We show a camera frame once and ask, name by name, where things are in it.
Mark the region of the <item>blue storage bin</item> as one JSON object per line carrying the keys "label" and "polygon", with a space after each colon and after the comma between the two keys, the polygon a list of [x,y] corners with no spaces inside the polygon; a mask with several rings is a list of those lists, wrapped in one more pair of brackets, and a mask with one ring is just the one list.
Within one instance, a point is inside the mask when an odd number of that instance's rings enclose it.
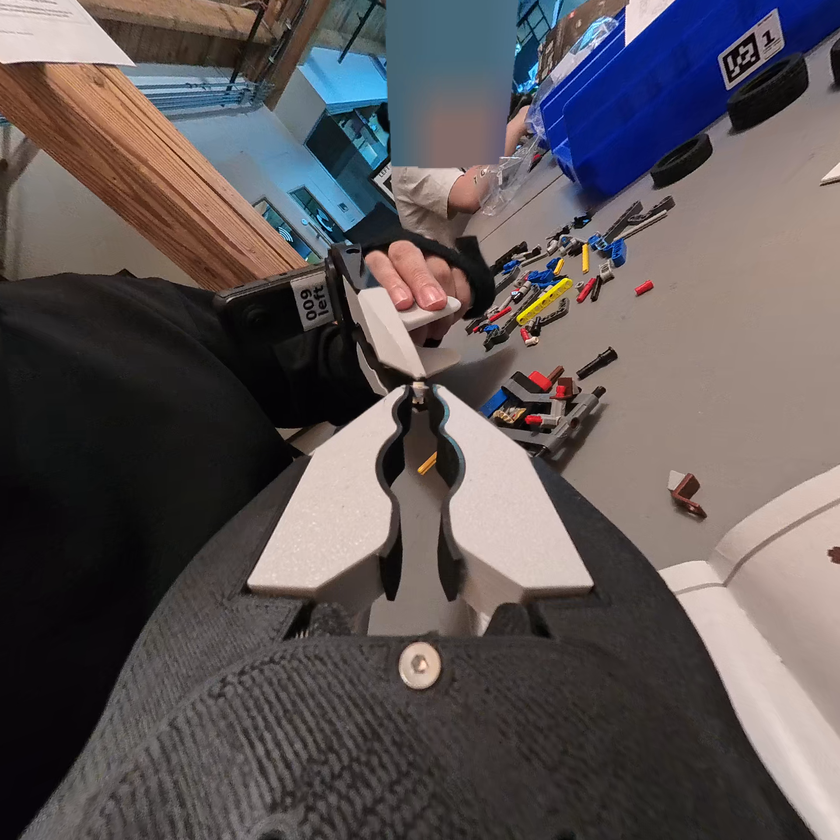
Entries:
{"label": "blue storage bin", "polygon": [[838,1],[676,1],[629,42],[629,12],[539,104],[563,173],[619,193],[714,123],[732,90],[838,30]]}

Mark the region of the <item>clear plastic bag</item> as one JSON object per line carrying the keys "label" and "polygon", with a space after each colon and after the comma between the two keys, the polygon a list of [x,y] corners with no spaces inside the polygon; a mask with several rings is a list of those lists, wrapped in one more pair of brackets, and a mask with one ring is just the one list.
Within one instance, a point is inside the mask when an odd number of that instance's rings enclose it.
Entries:
{"label": "clear plastic bag", "polygon": [[488,189],[480,202],[480,212],[496,216],[520,191],[530,172],[545,155],[546,147],[538,137],[527,137],[510,155],[492,165],[488,173]]}

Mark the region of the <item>wooden crossbeam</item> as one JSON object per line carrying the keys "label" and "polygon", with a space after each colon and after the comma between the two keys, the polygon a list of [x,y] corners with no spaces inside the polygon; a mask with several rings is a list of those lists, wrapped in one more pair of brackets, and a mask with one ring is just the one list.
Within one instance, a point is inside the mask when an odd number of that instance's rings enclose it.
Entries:
{"label": "wooden crossbeam", "polygon": [[82,1],[136,64],[228,70],[273,110],[330,1]]}

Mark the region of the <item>white paper sheets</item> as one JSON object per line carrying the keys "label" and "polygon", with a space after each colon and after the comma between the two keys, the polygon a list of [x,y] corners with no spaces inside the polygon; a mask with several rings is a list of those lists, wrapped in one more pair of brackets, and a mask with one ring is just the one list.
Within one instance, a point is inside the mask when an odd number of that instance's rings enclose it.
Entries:
{"label": "white paper sheets", "polygon": [[702,1],[630,1],[625,12],[625,46],[644,32],[681,33],[697,21]]}

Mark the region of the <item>wooden post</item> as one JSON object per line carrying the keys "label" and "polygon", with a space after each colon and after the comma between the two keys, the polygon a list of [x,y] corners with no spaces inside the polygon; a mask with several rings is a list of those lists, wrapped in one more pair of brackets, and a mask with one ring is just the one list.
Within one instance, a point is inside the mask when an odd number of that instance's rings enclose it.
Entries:
{"label": "wooden post", "polygon": [[121,69],[2,65],[1,111],[200,288],[306,267]]}

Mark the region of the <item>brown and grey lego bracket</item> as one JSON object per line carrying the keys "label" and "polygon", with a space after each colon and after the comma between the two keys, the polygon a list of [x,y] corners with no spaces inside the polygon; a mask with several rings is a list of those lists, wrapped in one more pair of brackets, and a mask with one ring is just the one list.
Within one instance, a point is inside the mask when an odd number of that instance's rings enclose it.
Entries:
{"label": "brown and grey lego bracket", "polygon": [[679,508],[698,519],[707,518],[703,507],[694,501],[694,496],[700,489],[697,477],[692,473],[681,473],[670,470],[668,473],[667,490],[671,500]]}

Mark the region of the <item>yellow lego beam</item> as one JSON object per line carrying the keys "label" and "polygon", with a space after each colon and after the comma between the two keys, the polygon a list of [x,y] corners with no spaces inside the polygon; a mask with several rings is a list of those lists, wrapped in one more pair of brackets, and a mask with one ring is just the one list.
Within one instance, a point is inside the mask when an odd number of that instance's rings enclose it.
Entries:
{"label": "yellow lego beam", "polygon": [[573,286],[571,278],[564,277],[551,288],[542,291],[542,294],[537,297],[534,302],[530,303],[525,309],[522,309],[517,317],[516,323],[520,326],[526,324],[532,318],[538,316],[546,307],[552,302],[562,297]]}

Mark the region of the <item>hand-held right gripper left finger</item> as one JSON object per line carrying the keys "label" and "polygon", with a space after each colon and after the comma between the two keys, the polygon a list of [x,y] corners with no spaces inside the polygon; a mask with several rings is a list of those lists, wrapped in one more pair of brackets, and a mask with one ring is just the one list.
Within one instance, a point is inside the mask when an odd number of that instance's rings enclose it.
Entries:
{"label": "hand-held right gripper left finger", "polygon": [[396,388],[317,448],[248,578],[251,592],[305,601],[396,598],[408,387]]}

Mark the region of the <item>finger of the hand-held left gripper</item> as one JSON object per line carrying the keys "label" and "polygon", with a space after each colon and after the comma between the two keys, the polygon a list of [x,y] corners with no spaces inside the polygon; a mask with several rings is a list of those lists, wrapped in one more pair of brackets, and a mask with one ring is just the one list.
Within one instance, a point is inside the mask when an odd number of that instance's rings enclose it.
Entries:
{"label": "finger of the hand-held left gripper", "polygon": [[386,366],[375,356],[374,349],[362,330],[356,330],[356,355],[365,380],[379,396],[386,396],[398,387],[414,383],[414,379],[408,374]]}
{"label": "finger of the hand-held left gripper", "polygon": [[361,326],[375,358],[388,371],[418,382],[428,377],[410,332],[428,323],[428,312],[417,305],[398,311],[381,287],[358,293]]}

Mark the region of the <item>pile of loose lego pieces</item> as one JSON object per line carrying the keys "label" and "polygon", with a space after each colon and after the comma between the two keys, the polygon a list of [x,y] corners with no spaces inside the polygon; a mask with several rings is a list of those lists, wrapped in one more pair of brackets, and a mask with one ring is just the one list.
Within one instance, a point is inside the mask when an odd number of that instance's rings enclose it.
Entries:
{"label": "pile of loose lego pieces", "polygon": [[[583,214],[562,226],[545,246],[530,248],[526,240],[514,245],[490,266],[498,302],[468,320],[465,332],[483,336],[486,351],[506,343],[514,333],[520,333],[526,346],[536,345],[543,328],[568,313],[570,294],[579,303],[595,301],[602,287],[614,279],[616,269],[626,263],[627,240],[666,217],[675,206],[672,196],[647,211],[641,202],[635,202],[604,234],[596,232],[588,239],[575,235],[592,220]],[[572,279],[572,288],[538,316],[518,325],[518,313],[564,277]]]}

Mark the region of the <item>person's left forearm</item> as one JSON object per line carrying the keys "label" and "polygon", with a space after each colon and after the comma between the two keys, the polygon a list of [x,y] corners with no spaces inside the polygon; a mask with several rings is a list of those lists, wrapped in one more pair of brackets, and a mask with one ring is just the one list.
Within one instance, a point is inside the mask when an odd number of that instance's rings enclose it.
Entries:
{"label": "person's left forearm", "polygon": [[345,425],[381,400],[337,325],[273,343],[218,332],[216,355],[277,427]]}

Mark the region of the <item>person's black clothing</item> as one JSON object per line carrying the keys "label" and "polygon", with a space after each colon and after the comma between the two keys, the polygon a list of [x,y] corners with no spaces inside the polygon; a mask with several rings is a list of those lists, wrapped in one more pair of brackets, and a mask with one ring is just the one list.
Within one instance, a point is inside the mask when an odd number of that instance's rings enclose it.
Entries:
{"label": "person's black clothing", "polygon": [[149,615],[289,463],[281,361],[162,280],[2,283],[2,838],[95,728]]}

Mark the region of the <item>partly built lego chassis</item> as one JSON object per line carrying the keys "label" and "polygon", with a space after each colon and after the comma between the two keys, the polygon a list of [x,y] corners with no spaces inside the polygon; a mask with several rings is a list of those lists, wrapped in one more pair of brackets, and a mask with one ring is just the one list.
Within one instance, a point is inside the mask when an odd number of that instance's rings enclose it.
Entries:
{"label": "partly built lego chassis", "polygon": [[[468,406],[468,415],[479,417],[484,425],[517,444],[531,459],[556,460],[606,395],[604,386],[585,392],[561,372],[561,368],[551,375],[516,371],[481,407]],[[431,420],[439,423],[434,464],[441,477],[452,482],[457,468],[463,465],[463,456],[456,454],[458,446],[446,432],[448,408],[434,401],[436,391],[429,387],[427,410]]]}

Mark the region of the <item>open instruction booklet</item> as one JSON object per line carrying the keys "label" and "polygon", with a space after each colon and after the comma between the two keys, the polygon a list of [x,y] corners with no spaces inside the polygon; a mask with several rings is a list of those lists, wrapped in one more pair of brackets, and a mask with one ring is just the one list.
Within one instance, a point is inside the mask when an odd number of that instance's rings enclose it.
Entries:
{"label": "open instruction booklet", "polygon": [[839,468],[773,499],[707,560],[660,571],[765,768],[839,838]]}

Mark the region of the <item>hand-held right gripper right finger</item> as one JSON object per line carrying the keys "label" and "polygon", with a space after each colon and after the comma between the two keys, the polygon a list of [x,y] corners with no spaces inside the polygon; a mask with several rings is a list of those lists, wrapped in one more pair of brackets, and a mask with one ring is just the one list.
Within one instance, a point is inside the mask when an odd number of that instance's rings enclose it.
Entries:
{"label": "hand-held right gripper right finger", "polygon": [[588,594],[590,572],[524,449],[441,385],[429,398],[429,424],[447,487],[437,540],[447,599],[531,603]]}

